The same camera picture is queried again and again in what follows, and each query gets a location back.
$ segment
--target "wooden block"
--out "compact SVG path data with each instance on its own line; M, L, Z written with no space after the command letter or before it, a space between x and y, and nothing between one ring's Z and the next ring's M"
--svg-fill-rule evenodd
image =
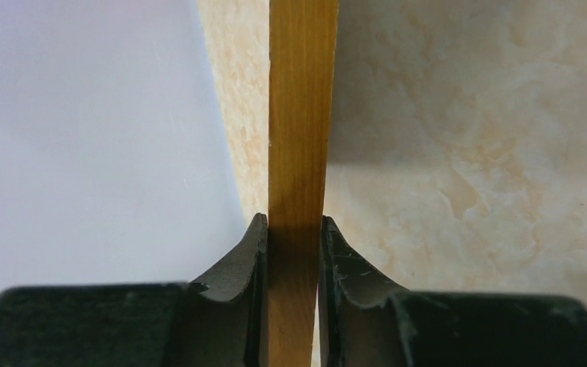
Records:
M308 367L339 0L271 0L268 361Z

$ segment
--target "beige marble countertop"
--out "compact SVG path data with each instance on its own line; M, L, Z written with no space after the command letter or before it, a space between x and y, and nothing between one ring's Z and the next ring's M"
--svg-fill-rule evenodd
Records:
M268 0L199 8L248 218ZM326 214L395 281L587 304L587 0L342 0L329 155Z

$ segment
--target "white wall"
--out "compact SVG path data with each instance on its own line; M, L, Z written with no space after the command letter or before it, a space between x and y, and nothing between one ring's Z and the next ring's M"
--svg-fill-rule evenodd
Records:
M245 224L191 0L0 0L0 290L196 277Z

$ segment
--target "brown wooden plank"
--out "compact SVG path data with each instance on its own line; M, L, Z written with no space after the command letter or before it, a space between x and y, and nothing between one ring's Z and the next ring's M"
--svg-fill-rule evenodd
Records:
M339 0L271 0L268 360L311 361Z

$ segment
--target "black plastic part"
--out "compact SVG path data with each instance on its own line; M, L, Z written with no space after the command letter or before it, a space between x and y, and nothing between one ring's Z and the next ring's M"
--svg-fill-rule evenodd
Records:
M322 365L587 366L587 309L558 296L409 291L323 219ZM0 295L0 366L266 366L267 221L194 281Z
M409 291L323 220L322 365L587 366L587 309L560 296Z

